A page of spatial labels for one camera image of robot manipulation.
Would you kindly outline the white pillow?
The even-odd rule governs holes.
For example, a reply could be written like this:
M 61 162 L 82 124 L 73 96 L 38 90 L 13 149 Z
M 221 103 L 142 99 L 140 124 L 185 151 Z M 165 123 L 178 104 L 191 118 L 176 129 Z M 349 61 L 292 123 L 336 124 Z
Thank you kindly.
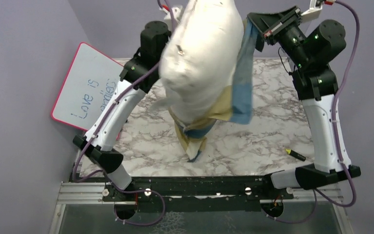
M 191 0 L 159 65 L 169 109 L 185 125 L 203 117 L 231 79 L 242 44 L 232 0 Z

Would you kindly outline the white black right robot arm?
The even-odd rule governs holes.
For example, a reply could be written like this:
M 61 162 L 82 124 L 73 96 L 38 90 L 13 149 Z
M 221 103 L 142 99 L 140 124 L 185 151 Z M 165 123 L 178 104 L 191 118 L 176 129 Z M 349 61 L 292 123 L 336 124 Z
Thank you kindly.
M 247 17 L 258 30 L 258 51 L 265 44 L 278 43 L 293 62 L 293 85 L 308 120 L 315 153 L 313 164 L 265 175 L 262 194 L 274 198 L 284 188 L 310 190 L 360 176 L 360 168 L 351 164 L 344 146 L 335 104 L 337 77 L 329 66 L 346 47 L 344 26 L 327 19 L 306 36 L 299 28 L 302 14 L 296 6 Z

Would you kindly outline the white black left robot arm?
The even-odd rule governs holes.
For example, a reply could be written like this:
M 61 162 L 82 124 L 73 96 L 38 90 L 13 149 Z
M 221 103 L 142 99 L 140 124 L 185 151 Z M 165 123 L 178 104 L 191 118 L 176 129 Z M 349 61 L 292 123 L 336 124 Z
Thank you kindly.
M 85 133 L 76 135 L 73 143 L 96 164 L 113 183 L 121 200 L 133 196 L 132 178 L 122 165 L 123 155 L 113 147 L 116 138 L 138 103 L 159 80 L 158 65 L 171 32 L 166 23 L 151 21 L 140 35 L 140 47 L 123 67 L 116 88 L 104 111 Z

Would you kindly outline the blue beige checked pillowcase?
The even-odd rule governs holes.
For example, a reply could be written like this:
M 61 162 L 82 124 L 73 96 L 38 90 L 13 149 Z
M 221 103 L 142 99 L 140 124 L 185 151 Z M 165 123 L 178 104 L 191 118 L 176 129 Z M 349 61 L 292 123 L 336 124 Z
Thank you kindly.
M 175 132 L 189 162 L 194 162 L 206 148 L 206 135 L 218 121 L 249 124 L 253 110 L 253 53 L 258 32 L 244 21 L 244 35 L 235 70 L 217 99 L 206 107 L 187 107 L 184 100 L 166 90 L 172 101 L 168 111 Z

